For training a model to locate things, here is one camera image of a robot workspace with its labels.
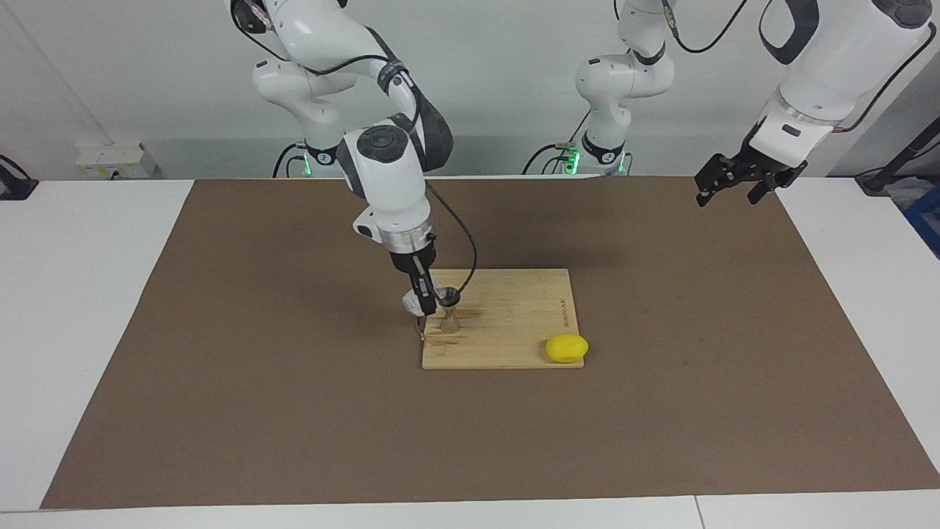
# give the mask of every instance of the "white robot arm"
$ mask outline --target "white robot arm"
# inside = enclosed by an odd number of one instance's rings
[[[617,171],[631,123],[630,110],[623,105],[672,87],[676,69],[666,54],[668,31],[661,0],[626,0],[618,33],[627,53],[581,64],[575,85],[590,104],[587,130],[578,140],[582,166]]]
[[[757,183],[751,203],[792,184],[858,99],[935,34],[931,13],[930,0],[771,0],[760,37],[787,77],[741,151],[716,154],[698,173],[698,204],[740,182]]]
[[[231,0],[231,10],[246,36],[246,31],[260,34],[269,28],[276,34],[280,44],[276,49],[286,56],[268,49],[277,61],[257,65],[255,84],[266,100],[288,109],[301,122],[315,157],[322,154],[327,159],[329,127],[338,123],[336,110],[321,98],[351,87],[356,74],[375,80],[400,110],[345,135],[334,157],[350,190],[369,204],[353,228],[385,246],[394,266],[411,279],[421,310],[432,314],[437,293],[430,267],[436,250],[424,171],[444,165],[453,149],[453,135],[404,64],[378,33],[343,12],[345,4],[345,0]]]

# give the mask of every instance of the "yellow lemon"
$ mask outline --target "yellow lemon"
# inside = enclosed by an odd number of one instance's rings
[[[558,363],[575,363],[588,353],[588,341],[577,334],[559,334],[545,344],[545,354]]]

